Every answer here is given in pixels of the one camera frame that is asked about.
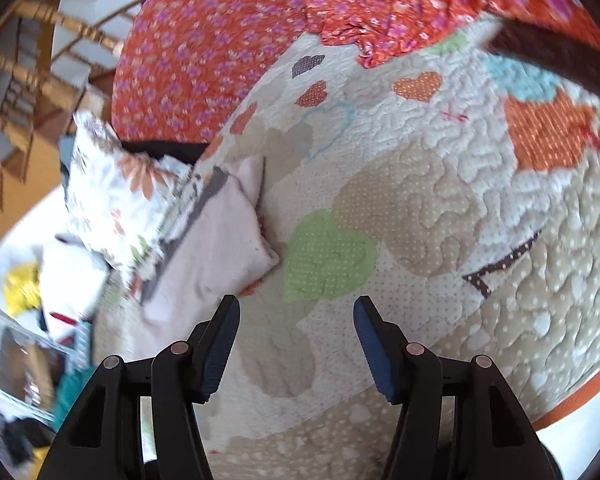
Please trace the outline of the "pale pink printed garment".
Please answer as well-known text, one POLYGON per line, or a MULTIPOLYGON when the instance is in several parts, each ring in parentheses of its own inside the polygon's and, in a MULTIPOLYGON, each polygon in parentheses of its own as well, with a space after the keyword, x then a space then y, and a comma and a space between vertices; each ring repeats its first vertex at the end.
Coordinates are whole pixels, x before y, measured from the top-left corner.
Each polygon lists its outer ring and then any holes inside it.
POLYGON ((155 274, 140 290, 134 354, 154 356, 186 339, 226 295, 239 295, 279 263, 257 215, 264 157, 252 155, 215 167, 196 204, 162 244, 155 274))

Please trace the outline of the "white paper shopping bag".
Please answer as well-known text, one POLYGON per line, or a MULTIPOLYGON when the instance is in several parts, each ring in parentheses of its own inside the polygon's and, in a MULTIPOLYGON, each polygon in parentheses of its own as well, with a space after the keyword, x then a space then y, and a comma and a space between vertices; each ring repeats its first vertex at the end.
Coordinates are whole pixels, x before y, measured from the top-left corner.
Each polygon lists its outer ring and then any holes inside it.
POLYGON ((31 312, 18 323, 59 342, 96 310, 109 268, 68 233, 64 189, 58 186, 28 211, 0 240, 0 308, 7 307, 3 285, 15 266, 40 266, 42 313, 46 327, 31 312))

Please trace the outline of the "white floral pillow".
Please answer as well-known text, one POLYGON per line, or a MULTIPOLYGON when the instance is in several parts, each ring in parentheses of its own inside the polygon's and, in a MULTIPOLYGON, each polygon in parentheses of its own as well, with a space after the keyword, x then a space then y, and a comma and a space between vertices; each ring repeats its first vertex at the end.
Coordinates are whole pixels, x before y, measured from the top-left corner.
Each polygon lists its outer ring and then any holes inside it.
POLYGON ((87 110, 76 124, 66 195, 68 233, 114 269, 133 270, 154 248, 194 167, 124 148, 114 129, 87 110))

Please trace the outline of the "heart-patterned quilted bedspread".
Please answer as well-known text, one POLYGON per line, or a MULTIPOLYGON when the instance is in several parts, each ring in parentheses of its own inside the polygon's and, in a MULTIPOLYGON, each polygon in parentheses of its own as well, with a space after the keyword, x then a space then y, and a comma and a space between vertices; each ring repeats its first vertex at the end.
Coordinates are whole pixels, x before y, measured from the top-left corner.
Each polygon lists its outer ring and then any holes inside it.
POLYGON ((372 70, 303 35, 198 164, 264 157, 279 255, 196 411, 216 478, 380 474, 398 409, 355 335, 361 295, 440 356, 490 356, 531 419, 600 372, 600 96, 490 53, 500 25, 372 70))

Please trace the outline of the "green cardboard box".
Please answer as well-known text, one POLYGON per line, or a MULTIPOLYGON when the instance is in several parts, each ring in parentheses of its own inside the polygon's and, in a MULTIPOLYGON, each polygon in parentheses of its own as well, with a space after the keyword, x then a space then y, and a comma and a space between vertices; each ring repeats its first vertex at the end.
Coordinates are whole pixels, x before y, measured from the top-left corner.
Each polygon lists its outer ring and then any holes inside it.
POLYGON ((95 370, 96 366, 80 368, 61 377, 53 405, 52 428, 55 432, 59 431, 95 370))

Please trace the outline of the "yellow plastic bag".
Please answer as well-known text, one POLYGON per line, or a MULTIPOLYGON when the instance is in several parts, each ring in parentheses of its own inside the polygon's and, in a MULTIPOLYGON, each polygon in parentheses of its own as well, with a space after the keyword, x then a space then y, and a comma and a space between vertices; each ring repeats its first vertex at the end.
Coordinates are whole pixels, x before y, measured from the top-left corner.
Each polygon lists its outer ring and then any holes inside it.
POLYGON ((38 310, 42 306, 40 265, 27 262, 11 268, 4 278, 3 292, 6 312, 12 318, 38 310))

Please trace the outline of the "pastel shapes toy box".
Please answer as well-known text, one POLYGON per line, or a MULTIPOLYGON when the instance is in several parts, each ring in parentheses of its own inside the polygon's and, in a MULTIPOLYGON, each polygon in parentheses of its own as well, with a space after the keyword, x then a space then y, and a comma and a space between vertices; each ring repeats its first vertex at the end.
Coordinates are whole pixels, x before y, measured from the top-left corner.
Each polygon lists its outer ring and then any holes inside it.
POLYGON ((93 365, 91 322, 80 321, 73 332, 73 349, 76 352, 74 366, 79 370, 87 370, 93 365))

